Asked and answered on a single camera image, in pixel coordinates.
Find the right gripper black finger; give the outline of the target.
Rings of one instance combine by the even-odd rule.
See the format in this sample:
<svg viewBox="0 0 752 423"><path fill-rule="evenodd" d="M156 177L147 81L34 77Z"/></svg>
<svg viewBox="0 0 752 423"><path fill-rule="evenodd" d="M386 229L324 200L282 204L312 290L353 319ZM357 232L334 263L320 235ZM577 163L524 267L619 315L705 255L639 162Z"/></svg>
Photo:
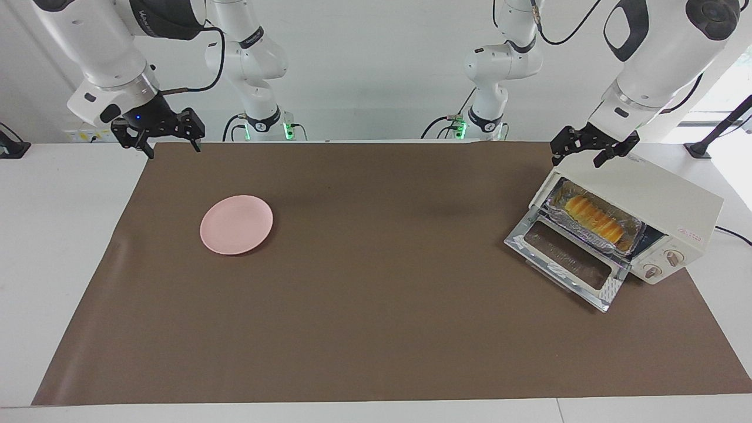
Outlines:
<svg viewBox="0 0 752 423"><path fill-rule="evenodd" d="M205 125L193 108L185 108L179 113L179 137L189 141L195 152L201 152Z"/></svg>
<svg viewBox="0 0 752 423"><path fill-rule="evenodd" d="M150 134L144 129L135 129L124 118L116 118L110 123L110 130L122 148L133 148L144 153L149 160L154 159L154 150L149 145Z"/></svg>

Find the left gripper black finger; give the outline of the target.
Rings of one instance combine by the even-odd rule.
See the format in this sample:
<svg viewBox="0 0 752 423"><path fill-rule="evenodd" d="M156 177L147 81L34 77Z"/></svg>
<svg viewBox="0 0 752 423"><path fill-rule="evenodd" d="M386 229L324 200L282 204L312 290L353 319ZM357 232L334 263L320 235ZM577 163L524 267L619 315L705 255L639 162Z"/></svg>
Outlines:
<svg viewBox="0 0 752 423"><path fill-rule="evenodd" d="M581 131L572 126L565 126L550 141L552 163L558 166L566 156L581 152Z"/></svg>
<svg viewBox="0 0 752 423"><path fill-rule="evenodd" d="M607 161L612 160L616 156L627 156L631 150L636 147L640 142L640 136L637 131L632 131L631 134L626 137L615 148L609 148L606 150L600 150L598 155L593 159L593 164L596 168L602 167Z"/></svg>

